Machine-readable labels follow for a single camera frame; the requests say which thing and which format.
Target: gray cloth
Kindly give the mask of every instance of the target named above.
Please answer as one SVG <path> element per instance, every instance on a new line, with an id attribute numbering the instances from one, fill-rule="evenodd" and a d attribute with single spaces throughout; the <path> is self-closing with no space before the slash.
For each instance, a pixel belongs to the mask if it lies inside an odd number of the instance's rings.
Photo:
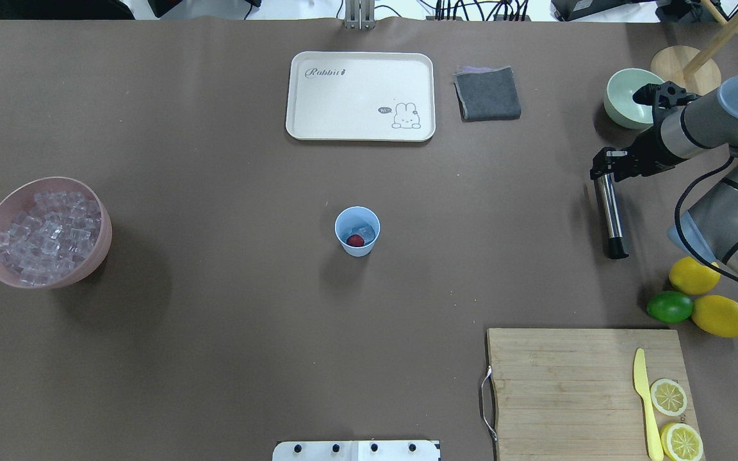
<path id="1" fill-rule="evenodd" d="M 467 122 L 520 118 L 520 100 L 511 67 L 463 67 L 454 74 L 454 86 L 463 108 L 463 120 Z"/>

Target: red berry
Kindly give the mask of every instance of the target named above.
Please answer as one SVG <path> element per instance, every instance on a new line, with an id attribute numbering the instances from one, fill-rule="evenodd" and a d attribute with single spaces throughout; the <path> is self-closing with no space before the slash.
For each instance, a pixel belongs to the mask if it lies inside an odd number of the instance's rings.
<path id="1" fill-rule="evenodd" d="M 363 237 L 358 236 L 358 234 L 354 234 L 354 236 L 346 239 L 346 245 L 349 245 L 350 247 L 361 247 L 363 246 Z"/>

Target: yellow lemon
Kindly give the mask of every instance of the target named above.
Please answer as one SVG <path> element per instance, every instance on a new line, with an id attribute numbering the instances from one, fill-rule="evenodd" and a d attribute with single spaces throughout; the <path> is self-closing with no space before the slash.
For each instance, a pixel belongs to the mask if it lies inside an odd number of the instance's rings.
<path id="1" fill-rule="evenodd" d="M 651 402 L 662 414 L 679 416 L 688 406 L 688 396 L 678 382 L 660 379 L 651 385 Z"/>
<path id="2" fill-rule="evenodd" d="M 724 296 L 703 296 L 694 301 L 691 320 L 712 335 L 735 338 L 738 336 L 738 303 Z"/>
<path id="3" fill-rule="evenodd" d="M 671 285 L 686 295 L 702 295 L 708 293 L 719 283 L 721 274 L 693 259 L 683 257 L 671 267 L 668 272 L 668 280 Z"/>
<path id="4" fill-rule="evenodd" d="M 662 427 L 662 451 L 673 461 L 699 461 L 703 455 L 700 433 L 684 423 Z"/>

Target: bowl of ice cubes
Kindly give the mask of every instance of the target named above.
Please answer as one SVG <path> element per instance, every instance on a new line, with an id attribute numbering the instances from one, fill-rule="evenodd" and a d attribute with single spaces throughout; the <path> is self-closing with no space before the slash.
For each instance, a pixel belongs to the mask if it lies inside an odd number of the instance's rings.
<path id="1" fill-rule="evenodd" d="M 111 241 L 110 216 L 90 187 L 58 176 L 35 180 L 0 203 L 0 281 L 71 285 L 99 267 Z"/>

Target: robotic arm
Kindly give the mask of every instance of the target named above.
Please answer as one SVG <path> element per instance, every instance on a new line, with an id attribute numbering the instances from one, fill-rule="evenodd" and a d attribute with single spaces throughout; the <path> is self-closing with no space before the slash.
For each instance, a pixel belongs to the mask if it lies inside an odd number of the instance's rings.
<path id="1" fill-rule="evenodd" d="M 653 127 L 625 149 L 602 149 L 594 156 L 591 169 L 609 231 L 611 259 L 628 256 L 613 181 L 664 172 L 723 144 L 738 158 L 738 76 L 703 97 L 667 82 L 646 85 L 634 94 L 634 100 L 652 106 Z M 718 259 L 738 274 L 738 165 L 689 208 L 679 223 L 679 231 L 673 227 L 668 232 L 677 245 L 694 250 L 691 253 L 704 263 Z"/>

